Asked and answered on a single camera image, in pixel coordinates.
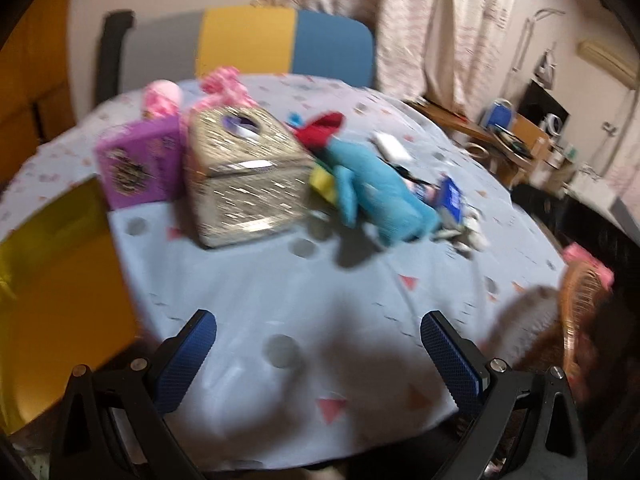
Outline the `blue tissue pack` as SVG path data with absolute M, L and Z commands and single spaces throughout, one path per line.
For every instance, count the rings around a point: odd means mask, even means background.
M 463 222 L 462 195 L 450 177 L 443 177 L 435 195 L 434 208 L 445 229 L 457 229 Z

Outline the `white socks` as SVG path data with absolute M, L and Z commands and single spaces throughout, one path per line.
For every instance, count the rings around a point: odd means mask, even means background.
M 437 233 L 439 240 L 446 240 L 452 248 L 461 255 L 471 255 L 472 252 L 484 252 L 489 247 L 480 220 L 480 212 L 471 208 L 465 211 L 462 223 L 454 229 L 441 229 Z

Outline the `patterned light blue tablecloth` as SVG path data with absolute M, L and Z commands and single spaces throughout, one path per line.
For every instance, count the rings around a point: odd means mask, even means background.
M 213 349 L 168 422 L 198 466 L 280 469 L 412 437 L 454 411 L 424 351 L 422 316 L 441 310 L 491 356 L 515 362 L 555 315 L 564 263 L 508 192 L 405 104 L 344 82 L 247 75 L 281 120 L 338 110 L 343 136 L 396 136 L 410 169 L 442 174 L 480 215 L 484 252 L 447 242 L 384 249 L 315 203 L 291 231 L 206 249 L 188 208 L 106 212 L 92 146 L 140 115 L 140 96 L 106 102 L 26 162 L 1 202 L 1 426 L 32 442 L 77 364 L 135 342 L 155 346 L 197 310 L 216 316 Z

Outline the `pink fabric couch cover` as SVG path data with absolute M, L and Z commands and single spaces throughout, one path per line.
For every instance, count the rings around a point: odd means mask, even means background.
M 569 244 L 562 251 L 563 260 L 566 263 L 570 263 L 572 261 L 581 261 L 589 263 L 590 266 L 593 266 L 596 269 L 598 277 L 602 282 L 602 285 L 605 289 L 610 289 L 614 283 L 614 273 L 613 271 L 602 263 L 596 257 L 585 250 L 582 246 L 576 243 Z

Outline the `ornate silver tissue box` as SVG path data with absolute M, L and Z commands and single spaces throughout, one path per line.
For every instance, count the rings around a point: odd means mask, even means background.
M 209 248 L 291 229 L 305 217 L 314 159 L 261 107 L 194 110 L 184 172 L 198 237 Z

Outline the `purple printed box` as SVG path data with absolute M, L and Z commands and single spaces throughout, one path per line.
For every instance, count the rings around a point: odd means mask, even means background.
M 108 128 L 93 148 L 105 197 L 114 210 L 171 202 L 183 193 L 179 117 Z

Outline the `blue plush toy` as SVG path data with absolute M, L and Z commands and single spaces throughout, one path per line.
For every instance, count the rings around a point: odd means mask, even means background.
M 335 181 L 337 208 L 344 226 L 354 228 L 365 214 L 384 247 L 434 233 L 437 211 L 408 189 L 398 172 L 361 144 L 333 138 L 324 149 Z

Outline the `wooden side table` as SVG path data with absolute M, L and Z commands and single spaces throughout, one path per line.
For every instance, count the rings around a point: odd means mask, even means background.
M 452 114 L 433 103 L 405 101 L 405 104 L 431 119 L 446 133 L 462 133 L 476 144 L 484 143 L 490 146 L 489 153 L 497 159 L 495 176 L 509 190 L 524 182 L 532 171 L 531 160 L 514 153 L 495 133 L 480 128 L 475 122 L 469 122 L 464 117 Z

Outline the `yellow green scrub sponge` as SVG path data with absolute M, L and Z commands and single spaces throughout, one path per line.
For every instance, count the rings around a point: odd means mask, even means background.
M 326 202 L 335 206 L 337 203 L 337 195 L 335 189 L 335 181 L 332 174 L 320 165 L 314 166 L 309 175 L 310 187 L 319 194 Z

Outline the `white foam sponge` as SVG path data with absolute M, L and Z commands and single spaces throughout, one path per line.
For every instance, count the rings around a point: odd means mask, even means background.
M 412 157 L 405 147 L 389 133 L 375 131 L 372 133 L 371 141 L 388 162 L 400 164 L 401 162 L 412 161 Z

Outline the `red plush toy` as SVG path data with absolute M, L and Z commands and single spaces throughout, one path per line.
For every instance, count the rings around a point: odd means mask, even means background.
M 342 128 L 345 116 L 340 112 L 331 112 L 306 122 L 295 130 L 297 141 L 309 151 L 321 151 L 332 136 Z

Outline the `blue folding chair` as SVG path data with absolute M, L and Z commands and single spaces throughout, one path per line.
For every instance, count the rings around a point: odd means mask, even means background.
M 514 115 L 513 105 L 510 101 L 503 98 L 495 99 L 484 111 L 480 126 L 484 129 L 501 127 L 510 130 Z

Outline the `pink spotted plush toy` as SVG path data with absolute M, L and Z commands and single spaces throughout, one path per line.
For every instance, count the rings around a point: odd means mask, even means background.
M 148 84 L 142 92 L 142 118 L 158 119 L 169 116 L 189 117 L 212 107 L 256 107 L 257 102 L 240 81 L 240 71 L 234 66 L 219 66 L 201 78 L 198 86 L 204 96 L 189 108 L 181 109 L 183 90 L 176 82 L 159 79 Z

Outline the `multicolour upholstered chair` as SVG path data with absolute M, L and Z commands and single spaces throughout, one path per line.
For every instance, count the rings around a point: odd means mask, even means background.
M 151 21 L 137 20 L 131 10 L 112 11 L 103 18 L 93 101 L 228 65 L 243 74 L 318 76 L 371 87 L 375 41 L 360 21 L 309 10 L 222 6 Z

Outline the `patterned beige curtain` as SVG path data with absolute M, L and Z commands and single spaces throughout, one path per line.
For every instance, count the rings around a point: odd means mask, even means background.
M 475 117 L 494 79 L 515 0 L 253 0 L 344 16 L 372 29 L 375 84 Z

